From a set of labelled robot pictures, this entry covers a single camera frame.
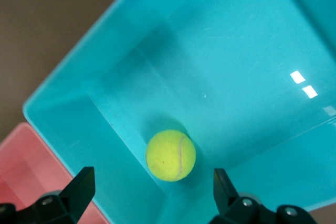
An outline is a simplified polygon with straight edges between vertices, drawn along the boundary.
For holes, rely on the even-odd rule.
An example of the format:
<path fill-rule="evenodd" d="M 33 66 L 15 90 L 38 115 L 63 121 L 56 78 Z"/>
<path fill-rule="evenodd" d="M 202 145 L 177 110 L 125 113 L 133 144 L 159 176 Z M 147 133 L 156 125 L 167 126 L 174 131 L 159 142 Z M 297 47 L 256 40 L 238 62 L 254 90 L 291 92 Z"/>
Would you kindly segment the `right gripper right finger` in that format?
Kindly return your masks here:
<path fill-rule="evenodd" d="M 304 209 L 281 205 L 267 209 L 251 196 L 241 196 L 222 168 L 214 169 L 213 196 L 219 214 L 209 224 L 317 224 Z"/>

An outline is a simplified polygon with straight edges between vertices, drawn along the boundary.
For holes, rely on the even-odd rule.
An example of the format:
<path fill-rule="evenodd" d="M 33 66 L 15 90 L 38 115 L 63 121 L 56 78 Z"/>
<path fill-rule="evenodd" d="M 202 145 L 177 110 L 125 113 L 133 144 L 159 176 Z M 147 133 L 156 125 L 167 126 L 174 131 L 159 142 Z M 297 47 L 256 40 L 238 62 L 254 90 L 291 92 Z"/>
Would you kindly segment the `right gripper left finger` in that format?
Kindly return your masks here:
<path fill-rule="evenodd" d="M 58 194 L 48 193 L 29 207 L 0 204 L 0 224 L 77 224 L 95 195 L 93 167 L 84 167 Z"/>

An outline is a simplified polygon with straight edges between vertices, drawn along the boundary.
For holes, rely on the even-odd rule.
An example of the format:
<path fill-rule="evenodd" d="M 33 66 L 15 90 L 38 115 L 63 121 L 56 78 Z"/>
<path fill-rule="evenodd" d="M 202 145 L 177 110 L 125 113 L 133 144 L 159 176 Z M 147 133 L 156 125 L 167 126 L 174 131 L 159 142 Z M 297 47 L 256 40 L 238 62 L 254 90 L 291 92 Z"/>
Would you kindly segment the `yellow tennis ball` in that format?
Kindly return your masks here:
<path fill-rule="evenodd" d="M 178 130 L 156 133 L 146 148 L 146 164 L 158 179 L 176 182 L 187 177 L 196 162 L 196 149 L 191 139 Z"/>

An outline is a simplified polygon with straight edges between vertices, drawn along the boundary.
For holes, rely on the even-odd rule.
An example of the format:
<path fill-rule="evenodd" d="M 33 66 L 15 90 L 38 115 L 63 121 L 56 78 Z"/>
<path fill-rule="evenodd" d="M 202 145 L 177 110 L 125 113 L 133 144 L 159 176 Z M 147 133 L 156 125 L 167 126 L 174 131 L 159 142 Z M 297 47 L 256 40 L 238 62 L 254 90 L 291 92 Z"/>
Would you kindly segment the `pink plastic bin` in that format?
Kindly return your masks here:
<path fill-rule="evenodd" d="M 0 204 L 25 209 L 48 193 L 58 194 L 75 176 L 27 123 L 17 125 L 0 143 Z M 77 224 L 108 223 L 91 201 Z"/>

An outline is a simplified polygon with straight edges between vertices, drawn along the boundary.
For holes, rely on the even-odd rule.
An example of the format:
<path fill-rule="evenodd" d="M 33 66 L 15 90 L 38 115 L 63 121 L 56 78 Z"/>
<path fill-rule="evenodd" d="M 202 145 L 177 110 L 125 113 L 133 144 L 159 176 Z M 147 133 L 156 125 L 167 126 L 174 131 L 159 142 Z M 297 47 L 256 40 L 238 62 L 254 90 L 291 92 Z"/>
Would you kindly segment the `blue plastic bin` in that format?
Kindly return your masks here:
<path fill-rule="evenodd" d="M 25 118 L 114 224 L 206 224 L 213 173 L 269 209 L 336 202 L 336 0 L 116 0 L 26 101 Z M 190 174 L 150 139 L 185 133 Z"/>

